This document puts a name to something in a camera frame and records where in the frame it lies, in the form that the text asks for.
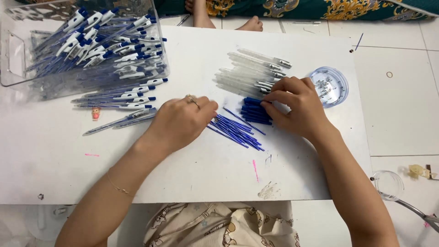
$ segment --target gold ring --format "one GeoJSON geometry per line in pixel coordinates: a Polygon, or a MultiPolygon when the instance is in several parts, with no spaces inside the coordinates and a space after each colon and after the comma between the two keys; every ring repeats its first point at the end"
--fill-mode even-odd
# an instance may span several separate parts
{"type": "Polygon", "coordinates": [[[189,99],[191,100],[191,103],[195,103],[197,105],[198,109],[201,110],[200,105],[197,103],[197,101],[195,100],[193,95],[188,94],[188,95],[186,95],[186,97],[189,97],[189,99]]]}

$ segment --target white board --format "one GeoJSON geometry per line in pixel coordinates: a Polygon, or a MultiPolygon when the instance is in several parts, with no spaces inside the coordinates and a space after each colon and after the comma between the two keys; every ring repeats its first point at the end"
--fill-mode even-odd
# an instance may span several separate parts
{"type": "MultiPolygon", "coordinates": [[[[349,83],[349,95],[342,104],[325,112],[360,166],[371,175],[348,38],[172,26],[164,26],[162,31],[168,38],[166,52],[171,75],[169,82],[149,93],[157,97],[153,103],[156,107],[168,99],[194,94],[206,95],[220,107],[237,112],[242,97],[218,89],[212,79],[219,68],[232,68],[227,52],[239,47],[290,61],[293,67],[286,70],[289,76],[306,77],[321,66],[340,70],[349,83]]],[[[5,88],[0,90],[0,95],[7,93],[5,88]]],[[[99,121],[93,122],[90,110],[72,109],[70,100],[77,97],[0,106],[0,204],[79,202],[148,127],[145,124],[109,129],[83,137],[85,131],[127,112],[104,109],[99,121]],[[38,199],[40,193],[44,194],[44,200],[38,199]]],[[[222,110],[219,113],[229,116],[222,110]]],[[[261,130],[267,135],[256,133],[255,137],[265,152],[246,149],[209,129],[204,130],[192,144],[154,169],[134,202],[330,199],[313,147],[276,127],[261,126],[261,130]],[[274,185],[272,193],[264,193],[268,184],[274,185]]]]}

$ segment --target clear round container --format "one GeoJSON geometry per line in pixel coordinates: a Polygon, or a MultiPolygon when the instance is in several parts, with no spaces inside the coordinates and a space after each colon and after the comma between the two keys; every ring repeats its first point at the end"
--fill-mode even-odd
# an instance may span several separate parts
{"type": "Polygon", "coordinates": [[[349,93],[348,81],[338,70],[320,67],[310,76],[323,107],[332,107],[342,103],[349,93]]]}
{"type": "Polygon", "coordinates": [[[377,171],[371,180],[383,200],[397,201],[404,192],[403,181],[392,171],[377,171]]]}

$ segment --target pink figurine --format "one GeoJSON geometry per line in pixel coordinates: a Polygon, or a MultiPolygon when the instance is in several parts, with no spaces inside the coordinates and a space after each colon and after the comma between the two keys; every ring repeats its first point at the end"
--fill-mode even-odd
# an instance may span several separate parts
{"type": "Polygon", "coordinates": [[[100,113],[101,109],[99,107],[91,108],[91,116],[93,117],[93,121],[97,121],[99,119],[100,113]]]}

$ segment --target bracelet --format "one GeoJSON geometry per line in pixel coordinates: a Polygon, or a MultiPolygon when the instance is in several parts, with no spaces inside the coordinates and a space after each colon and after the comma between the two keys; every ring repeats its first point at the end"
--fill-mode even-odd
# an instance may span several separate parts
{"type": "Polygon", "coordinates": [[[111,185],[113,185],[113,187],[114,187],[116,190],[118,190],[118,191],[120,191],[120,192],[122,192],[122,193],[124,193],[124,194],[127,194],[127,195],[129,195],[129,196],[133,196],[133,195],[130,195],[130,193],[129,193],[128,191],[126,191],[126,190],[124,190],[124,189],[121,189],[121,188],[117,187],[117,186],[113,183],[113,181],[111,181],[111,179],[110,179],[110,174],[108,174],[109,171],[110,171],[110,170],[107,171],[107,178],[108,178],[108,181],[110,181],[111,185]]]}

